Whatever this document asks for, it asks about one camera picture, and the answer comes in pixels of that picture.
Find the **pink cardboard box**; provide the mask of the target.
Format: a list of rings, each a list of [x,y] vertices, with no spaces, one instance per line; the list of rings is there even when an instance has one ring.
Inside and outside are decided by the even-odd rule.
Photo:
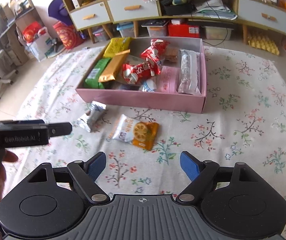
[[[113,38],[75,88],[85,102],[202,113],[206,64],[200,38]]]

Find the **white wooden tv cabinet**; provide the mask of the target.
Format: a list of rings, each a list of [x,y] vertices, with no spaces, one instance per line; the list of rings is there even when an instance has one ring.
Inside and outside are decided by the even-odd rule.
[[[155,18],[236,21],[286,35],[286,0],[62,0],[77,30]]]

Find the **large red candy packet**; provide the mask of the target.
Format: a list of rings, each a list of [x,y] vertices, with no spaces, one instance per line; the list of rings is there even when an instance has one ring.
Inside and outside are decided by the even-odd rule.
[[[144,62],[140,64],[124,63],[122,65],[122,77],[130,85],[137,85],[141,81],[148,80],[160,74],[160,68],[156,64]]]

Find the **silver blue snack packet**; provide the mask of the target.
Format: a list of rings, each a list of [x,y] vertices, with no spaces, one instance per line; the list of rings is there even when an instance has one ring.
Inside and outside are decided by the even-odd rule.
[[[77,119],[76,124],[87,132],[92,132],[99,118],[105,113],[106,108],[107,106],[104,103],[92,101],[89,109]]]

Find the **clear white long packet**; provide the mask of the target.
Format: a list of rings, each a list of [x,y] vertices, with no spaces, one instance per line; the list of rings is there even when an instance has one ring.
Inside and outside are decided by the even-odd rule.
[[[200,96],[200,53],[181,49],[181,75],[178,93]]]

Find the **white orange lotus chips packet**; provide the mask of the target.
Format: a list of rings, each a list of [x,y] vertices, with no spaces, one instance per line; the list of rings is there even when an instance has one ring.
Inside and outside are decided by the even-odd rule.
[[[108,140],[125,142],[150,151],[158,129],[159,124],[156,122],[142,122],[122,114],[115,122]]]

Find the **brown biscuit packet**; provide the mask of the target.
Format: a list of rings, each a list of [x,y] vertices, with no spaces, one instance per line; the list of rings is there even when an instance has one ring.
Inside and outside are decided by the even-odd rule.
[[[177,63],[179,57],[179,49],[173,48],[173,47],[168,47],[165,51],[165,60],[172,62],[172,63]]]

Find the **pink snack packet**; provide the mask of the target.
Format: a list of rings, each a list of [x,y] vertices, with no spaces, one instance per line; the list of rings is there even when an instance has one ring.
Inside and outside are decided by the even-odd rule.
[[[179,68],[163,66],[157,77],[156,85],[159,93],[177,93],[179,79]]]

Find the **small red candy packet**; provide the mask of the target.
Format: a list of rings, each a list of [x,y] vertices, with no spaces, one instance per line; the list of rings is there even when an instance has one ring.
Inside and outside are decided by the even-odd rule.
[[[157,65],[161,65],[161,57],[169,44],[170,42],[168,41],[153,38],[150,41],[150,46],[140,54],[140,57],[144,60],[152,61]]]

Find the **golden brown snack packet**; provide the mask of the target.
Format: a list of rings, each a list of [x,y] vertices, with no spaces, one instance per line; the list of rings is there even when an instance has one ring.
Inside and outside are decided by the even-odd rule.
[[[131,50],[129,49],[116,53],[115,56],[107,64],[102,74],[100,75],[99,82],[104,83],[116,80],[120,72],[120,69],[130,52]]]

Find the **green snack packet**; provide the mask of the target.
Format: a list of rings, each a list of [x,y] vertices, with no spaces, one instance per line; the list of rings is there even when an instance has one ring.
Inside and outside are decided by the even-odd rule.
[[[110,57],[102,58],[95,64],[94,68],[91,70],[91,72],[84,81],[84,88],[104,89],[104,85],[99,82],[99,77],[101,76],[104,69],[107,67],[110,60]]]

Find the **clear storage bin black lid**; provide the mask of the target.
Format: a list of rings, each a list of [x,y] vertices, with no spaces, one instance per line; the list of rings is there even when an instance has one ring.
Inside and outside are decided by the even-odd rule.
[[[147,28],[150,37],[166,37],[167,25],[167,19],[153,19],[144,22],[141,26]]]

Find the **clear storage bin blue lid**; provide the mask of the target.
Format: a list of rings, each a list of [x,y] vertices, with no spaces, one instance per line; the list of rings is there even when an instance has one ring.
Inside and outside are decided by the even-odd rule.
[[[120,32],[121,37],[135,37],[133,22],[119,23],[116,29]]]

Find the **yellow snack packet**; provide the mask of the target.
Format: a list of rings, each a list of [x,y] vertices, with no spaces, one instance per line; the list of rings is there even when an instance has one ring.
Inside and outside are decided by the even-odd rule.
[[[112,38],[106,50],[104,51],[103,58],[108,58],[108,57],[112,58],[117,53],[128,50],[131,41],[132,41],[131,37]]]

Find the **yellow egg tray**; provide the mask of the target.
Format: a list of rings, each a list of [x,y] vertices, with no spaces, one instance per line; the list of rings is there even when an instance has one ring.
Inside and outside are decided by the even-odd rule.
[[[256,49],[264,50],[274,55],[280,55],[280,51],[275,41],[272,40],[268,35],[252,31],[247,36],[248,44]]]

